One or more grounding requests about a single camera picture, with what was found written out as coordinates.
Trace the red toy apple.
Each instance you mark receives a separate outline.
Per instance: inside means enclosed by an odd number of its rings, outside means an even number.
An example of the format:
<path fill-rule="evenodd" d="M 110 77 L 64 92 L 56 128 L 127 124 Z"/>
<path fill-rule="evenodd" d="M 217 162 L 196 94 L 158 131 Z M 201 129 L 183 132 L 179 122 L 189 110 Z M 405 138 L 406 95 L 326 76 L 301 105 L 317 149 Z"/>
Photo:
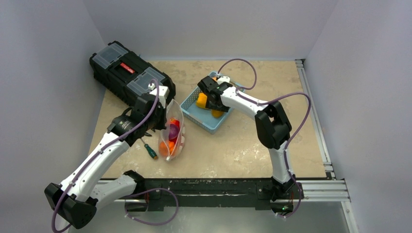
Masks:
<path fill-rule="evenodd" d="M 178 119 L 172 117 L 168 122 L 170 125 L 175 125 L 176 127 L 180 128 L 180 121 Z"/>

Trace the yellow toy bell pepper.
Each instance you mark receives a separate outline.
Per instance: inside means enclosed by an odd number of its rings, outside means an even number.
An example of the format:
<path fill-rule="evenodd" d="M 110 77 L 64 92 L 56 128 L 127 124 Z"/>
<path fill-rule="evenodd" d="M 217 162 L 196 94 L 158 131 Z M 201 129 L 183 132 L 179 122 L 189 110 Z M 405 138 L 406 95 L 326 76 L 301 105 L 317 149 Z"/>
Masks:
<path fill-rule="evenodd" d="M 203 92 L 200 92 L 196 100 L 196 103 L 195 103 L 196 106 L 201 109 L 207 109 L 206 103 L 207 103 L 207 95 L 205 95 Z"/>

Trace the clear zip top bag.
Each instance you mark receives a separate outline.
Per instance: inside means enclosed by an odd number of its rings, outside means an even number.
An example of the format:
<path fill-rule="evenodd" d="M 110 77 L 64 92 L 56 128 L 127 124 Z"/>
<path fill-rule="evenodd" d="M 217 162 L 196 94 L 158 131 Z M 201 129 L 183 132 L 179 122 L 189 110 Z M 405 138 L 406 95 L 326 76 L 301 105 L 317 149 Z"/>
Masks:
<path fill-rule="evenodd" d="M 158 154 L 166 161 L 177 157 L 185 146 L 186 126 L 178 102 L 171 100 L 166 111 L 166 129 L 159 133 Z"/>

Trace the orange toy pumpkin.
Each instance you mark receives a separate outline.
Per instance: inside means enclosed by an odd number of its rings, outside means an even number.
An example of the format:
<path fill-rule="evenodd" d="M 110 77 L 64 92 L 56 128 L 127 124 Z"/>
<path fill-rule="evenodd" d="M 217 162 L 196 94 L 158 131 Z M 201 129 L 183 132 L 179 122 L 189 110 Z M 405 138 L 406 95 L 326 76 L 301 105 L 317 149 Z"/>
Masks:
<path fill-rule="evenodd" d="M 175 143 L 173 141 L 162 141 L 159 146 L 158 146 L 158 151 L 159 154 L 163 157 L 163 158 L 167 158 L 167 157 L 172 157 L 174 156 L 174 147 L 175 147 Z"/>

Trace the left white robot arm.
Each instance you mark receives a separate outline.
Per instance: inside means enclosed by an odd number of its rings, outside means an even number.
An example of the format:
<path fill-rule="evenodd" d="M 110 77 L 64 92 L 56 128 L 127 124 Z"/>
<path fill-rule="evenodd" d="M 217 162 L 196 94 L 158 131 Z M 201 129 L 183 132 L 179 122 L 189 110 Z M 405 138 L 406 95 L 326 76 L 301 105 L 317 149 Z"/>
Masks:
<path fill-rule="evenodd" d="M 45 188 L 44 193 L 53 210 L 53 232 L 84 227 L 99 209 L 118 198 L 143 196 L 144 179 L 133 171 L 103 186 L 98 187 L 97 183 L 148 130 L 166 128 L 166 99 L 167 95 L 157 90 L 138 97 L 134 107 L 127 108 L 112 120 L 96 148 L 78 168 L 59 184 L 50 183 Z"/>

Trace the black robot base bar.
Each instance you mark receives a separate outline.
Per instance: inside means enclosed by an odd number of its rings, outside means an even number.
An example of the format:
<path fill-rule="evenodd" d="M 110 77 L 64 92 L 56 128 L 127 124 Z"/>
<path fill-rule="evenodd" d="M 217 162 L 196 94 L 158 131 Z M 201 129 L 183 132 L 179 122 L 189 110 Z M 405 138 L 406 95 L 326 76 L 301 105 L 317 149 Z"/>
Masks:
<path fill-rule="evenodd" d="M 166 207 L 218 207 L 272 210 L 289 214 L 301 200 L 290 195 L 273 200 L 272 178 L 143 178 L 133 170 L 124 173 L 137 183 L 132 189 L 138 203 L 126 204 L 131 211 L 163 211 Z"/>

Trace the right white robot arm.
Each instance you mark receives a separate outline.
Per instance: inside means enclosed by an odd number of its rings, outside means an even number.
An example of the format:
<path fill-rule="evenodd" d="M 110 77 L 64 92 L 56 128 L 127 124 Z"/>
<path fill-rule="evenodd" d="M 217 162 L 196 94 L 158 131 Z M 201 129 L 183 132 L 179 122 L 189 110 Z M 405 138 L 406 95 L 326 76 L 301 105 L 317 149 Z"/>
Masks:
<path fill-rule="evenodd" d="M 303 188 L 289 163 L 288 147 L 292 125 L 279 101 L 263 101 L 240 92 L 228 82 L 218 83 L 212 77 L 201 79 L 197 86 L 206 95 L 206 108 L 219 111 L 235 109 L 255 122 L 257 137 L 268 149 L 272 163 L 273 200 L 290 195 L 303 198 Z"/>

